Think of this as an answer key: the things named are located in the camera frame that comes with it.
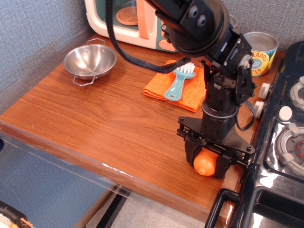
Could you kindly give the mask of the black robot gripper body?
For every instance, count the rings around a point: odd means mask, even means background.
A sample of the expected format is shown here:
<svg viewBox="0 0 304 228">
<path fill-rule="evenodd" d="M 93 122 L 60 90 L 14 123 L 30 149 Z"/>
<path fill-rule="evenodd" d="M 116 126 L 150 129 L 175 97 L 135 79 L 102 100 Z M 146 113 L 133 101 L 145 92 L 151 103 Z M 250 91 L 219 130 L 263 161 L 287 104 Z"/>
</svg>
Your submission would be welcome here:
<svg viewBox="0 0 304 228">
<path fill-rule="evenodd" d="M 191 137 L 200 140 L 202 148 L 222 155 L 230 154 L 236 163 L 248 166 L 255 153 L 253 145 L 236 131 L 235 118 L 215 118 L 203 115 L 202 118 L 180 116 L 177 135 L 184 140 Z"/>
</svg>

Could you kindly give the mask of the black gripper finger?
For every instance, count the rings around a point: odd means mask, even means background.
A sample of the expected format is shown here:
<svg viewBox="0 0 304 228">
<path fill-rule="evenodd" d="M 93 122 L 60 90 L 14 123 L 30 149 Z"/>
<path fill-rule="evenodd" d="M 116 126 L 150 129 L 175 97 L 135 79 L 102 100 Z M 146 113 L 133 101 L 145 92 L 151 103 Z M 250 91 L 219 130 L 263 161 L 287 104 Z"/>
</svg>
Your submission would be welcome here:
<svg viewBox="0 0 304 228">
<path fill-rule="evenodd" d="M 224 153 L 217 158 L 215 179 L 222 179 L 231 165 L 235 165 L 236 161 L 230 154 Z"/>
<path fill-rule="evenodd" d="M 185 153 L 186 153 L 186 160 L 187 162 L 193 166 L 194 159 L 198 155 L 198 153 L 202 150 L 202 144 L 200 140 L 191 138 L 191 137 L 185 137 Z"/>
</svg>

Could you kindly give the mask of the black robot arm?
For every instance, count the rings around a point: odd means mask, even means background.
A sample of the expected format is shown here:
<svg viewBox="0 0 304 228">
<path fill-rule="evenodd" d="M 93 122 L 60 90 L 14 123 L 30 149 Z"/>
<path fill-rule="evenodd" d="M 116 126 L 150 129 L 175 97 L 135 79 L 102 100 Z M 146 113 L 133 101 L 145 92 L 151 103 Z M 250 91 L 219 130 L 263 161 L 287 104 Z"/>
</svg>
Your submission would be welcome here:
<svg viewBox="0 0 304 228">
<path fill-rule="evenodd" d="M 204 66 L 203 116 L 179 117 L 177 134 L 185 141 L 189 164 L 203 148 L 218 155 L 214 177 L 221 179 L 232 164 L 248 165 L 255 151 L 237 133 L 239 109 L 256 88 L 251 46 L 219 0 L 151 0 L 150 5 L 174 48 Z"/>
</svg>

